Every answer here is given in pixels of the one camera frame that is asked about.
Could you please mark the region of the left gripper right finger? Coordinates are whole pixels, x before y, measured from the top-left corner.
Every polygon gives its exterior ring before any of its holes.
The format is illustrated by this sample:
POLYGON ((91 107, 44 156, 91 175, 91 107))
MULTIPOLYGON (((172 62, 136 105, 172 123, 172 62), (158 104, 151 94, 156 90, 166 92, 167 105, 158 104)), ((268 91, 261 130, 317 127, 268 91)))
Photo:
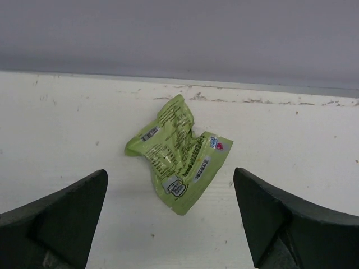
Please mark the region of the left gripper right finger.
POLYGON ((236 168, 234 188, 255 268, 358 268, 358 216, 319 206, 236 168))

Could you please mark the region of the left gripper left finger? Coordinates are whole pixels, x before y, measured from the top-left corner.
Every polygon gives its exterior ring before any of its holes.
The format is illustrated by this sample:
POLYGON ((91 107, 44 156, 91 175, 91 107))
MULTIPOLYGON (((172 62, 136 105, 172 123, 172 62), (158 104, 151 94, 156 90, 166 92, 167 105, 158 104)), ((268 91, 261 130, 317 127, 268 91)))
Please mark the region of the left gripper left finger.
POLYGON ((98 170, 1 214, 1 268, 85 268, 108 186, 98 170))

